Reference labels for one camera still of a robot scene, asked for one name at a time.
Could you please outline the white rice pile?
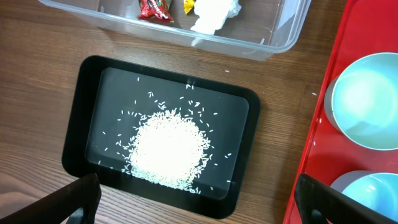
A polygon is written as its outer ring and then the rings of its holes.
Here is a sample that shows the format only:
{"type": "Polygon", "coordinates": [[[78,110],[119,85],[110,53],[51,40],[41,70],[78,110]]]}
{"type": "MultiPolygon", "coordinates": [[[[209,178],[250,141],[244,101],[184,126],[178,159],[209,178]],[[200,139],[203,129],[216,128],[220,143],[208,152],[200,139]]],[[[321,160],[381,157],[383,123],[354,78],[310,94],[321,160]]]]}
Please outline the white rice pile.
{"type": "Polygon", "coordinates": [[[89,161],[202,194],[232,182],[236,107],[244,100],[136,74],[103,75],[89,161]]]}

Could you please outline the red silver snack wrapper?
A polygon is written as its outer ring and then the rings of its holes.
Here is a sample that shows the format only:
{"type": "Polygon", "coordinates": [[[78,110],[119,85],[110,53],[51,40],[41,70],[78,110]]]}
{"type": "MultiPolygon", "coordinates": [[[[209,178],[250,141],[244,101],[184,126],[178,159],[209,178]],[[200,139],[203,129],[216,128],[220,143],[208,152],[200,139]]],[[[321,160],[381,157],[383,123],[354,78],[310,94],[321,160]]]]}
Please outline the red silver snack wrapper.
{"type": "Polygon", "coordinates": [[[158,21],[173,23],[169,12],[172,0],[139,0],[141,13],[137,18],[145,21],[158,21]]]}

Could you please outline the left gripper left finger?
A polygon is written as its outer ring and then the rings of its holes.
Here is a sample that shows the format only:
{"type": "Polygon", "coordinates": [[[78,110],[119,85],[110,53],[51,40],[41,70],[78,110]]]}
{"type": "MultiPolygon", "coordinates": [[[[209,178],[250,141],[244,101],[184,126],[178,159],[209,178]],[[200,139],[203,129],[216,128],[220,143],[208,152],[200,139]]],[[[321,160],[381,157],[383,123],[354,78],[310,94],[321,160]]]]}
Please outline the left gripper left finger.
{"type": "Polygon", "coordinates": [[[101,198],[96,174],[88,174],[48,196],[4,217],[5,223],[93,224],[101,198]]]}

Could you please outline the yellow candy wrapper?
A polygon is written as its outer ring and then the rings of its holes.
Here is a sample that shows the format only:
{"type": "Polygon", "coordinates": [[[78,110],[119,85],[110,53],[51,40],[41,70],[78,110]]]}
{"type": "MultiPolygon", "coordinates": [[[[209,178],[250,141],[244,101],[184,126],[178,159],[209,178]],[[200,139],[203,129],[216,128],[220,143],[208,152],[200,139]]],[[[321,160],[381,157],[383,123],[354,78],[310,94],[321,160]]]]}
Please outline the yellow candy wrapper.
{"type": "Polygon", "coordinates": [[[183,0],[183,10],[185,14],[188,14],[195,5],[195,0],[183,0]]]}

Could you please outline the mint green bowl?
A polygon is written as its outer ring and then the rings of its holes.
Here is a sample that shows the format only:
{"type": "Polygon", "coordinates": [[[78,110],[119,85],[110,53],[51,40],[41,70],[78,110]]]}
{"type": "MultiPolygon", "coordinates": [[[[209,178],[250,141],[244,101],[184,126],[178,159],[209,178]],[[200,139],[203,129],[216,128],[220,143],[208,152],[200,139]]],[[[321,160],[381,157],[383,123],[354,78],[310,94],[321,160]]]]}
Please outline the mint green bowl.
{"type": "Polygon", "coordinates": [[[346,67],[326,89],[331,125],[355,144],[397,149],[397,54],[367,55],[346,67]]]}

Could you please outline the white tissue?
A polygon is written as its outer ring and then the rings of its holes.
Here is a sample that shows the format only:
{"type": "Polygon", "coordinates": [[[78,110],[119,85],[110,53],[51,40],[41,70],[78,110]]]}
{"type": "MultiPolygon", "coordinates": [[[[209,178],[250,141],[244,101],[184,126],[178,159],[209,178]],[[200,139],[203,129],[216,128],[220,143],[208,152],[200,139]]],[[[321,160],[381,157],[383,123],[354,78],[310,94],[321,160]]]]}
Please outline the white tissue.
{"type": "Polygon", "coordinates": [[[241,10],[238,0],[197,0],[194,13],[198,16],[192,31],[213,35],[220,30],[227,18],[237,16],[241,10]]]}

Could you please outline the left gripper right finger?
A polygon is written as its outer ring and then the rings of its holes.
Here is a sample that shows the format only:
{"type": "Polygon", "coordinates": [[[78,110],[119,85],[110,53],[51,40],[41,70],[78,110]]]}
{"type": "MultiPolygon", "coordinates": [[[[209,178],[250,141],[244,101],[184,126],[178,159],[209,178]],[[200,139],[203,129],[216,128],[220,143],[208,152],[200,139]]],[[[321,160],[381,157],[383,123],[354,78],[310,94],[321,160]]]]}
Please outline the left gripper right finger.
{"type": "Polygon", "coordinates": [[[307,174],[300,174],[294,199],[303,224],[397,224],[307,174]]]}

